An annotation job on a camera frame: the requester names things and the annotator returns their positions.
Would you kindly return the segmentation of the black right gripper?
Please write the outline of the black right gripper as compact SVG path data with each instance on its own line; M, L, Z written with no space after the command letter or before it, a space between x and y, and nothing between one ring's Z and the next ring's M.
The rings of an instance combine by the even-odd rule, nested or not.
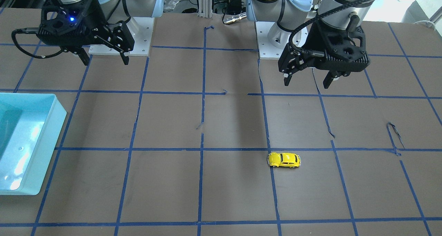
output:
M105 45L120 53L128 65L134 38L127 23L109 24L98 0L46 0L41 11L37 37L47 45L76 53L85 66L90 64L86 45Z

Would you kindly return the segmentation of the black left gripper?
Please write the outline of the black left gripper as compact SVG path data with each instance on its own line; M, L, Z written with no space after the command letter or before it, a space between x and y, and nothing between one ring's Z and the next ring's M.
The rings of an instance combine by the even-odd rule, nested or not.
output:
M366 37L359 18L350 18L344 29L336 29L323 20L314 22L300 49L287 44L278 60L288 86L295 72L307 67L327 70L323 87L329 88L337 73L360 72L371 63L366 51Z

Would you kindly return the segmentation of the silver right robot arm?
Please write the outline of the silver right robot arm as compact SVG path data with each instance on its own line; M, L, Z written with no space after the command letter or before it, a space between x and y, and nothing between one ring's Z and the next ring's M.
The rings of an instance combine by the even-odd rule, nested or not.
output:
M135 18L161 17L164 0L46 0L37 37L89 64L85 46L104 45L128 65L141 35Z

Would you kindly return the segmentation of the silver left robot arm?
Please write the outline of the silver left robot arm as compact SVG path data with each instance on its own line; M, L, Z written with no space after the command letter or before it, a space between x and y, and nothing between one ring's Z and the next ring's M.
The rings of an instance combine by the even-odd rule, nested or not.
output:
M321 0L303 45L296 38L308 25L314 0L246 0L246 14L248 20L273 23L268 39L283 49L278 71L284 85L296 72L312 67L327 71L323 86L328 88L333 80L361 72L371 63L361 22L373 2Z

